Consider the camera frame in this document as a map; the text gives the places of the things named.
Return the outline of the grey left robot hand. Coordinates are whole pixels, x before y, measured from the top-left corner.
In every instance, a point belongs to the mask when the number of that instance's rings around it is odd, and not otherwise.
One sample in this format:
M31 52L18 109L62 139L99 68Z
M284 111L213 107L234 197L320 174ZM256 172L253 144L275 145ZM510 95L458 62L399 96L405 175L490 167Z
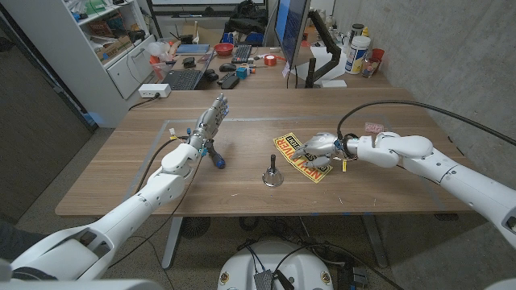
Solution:
M193 133L190 135L187 143L199 150L204 144L213 139L218 127L228 114L228 100L223 93L214 100L212 106L202 113L194 127Z

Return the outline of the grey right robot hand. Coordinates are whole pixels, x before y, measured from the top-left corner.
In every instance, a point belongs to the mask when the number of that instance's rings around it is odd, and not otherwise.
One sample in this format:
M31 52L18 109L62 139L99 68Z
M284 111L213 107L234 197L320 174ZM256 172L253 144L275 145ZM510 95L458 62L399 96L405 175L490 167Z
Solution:
M295 160L306 154L314 156L313 160L308 160L303 164L307 168L321 168L329 165L334 157L345 156L343 145L335 135L328 132L319 132L314 135L296 149L290 159Z

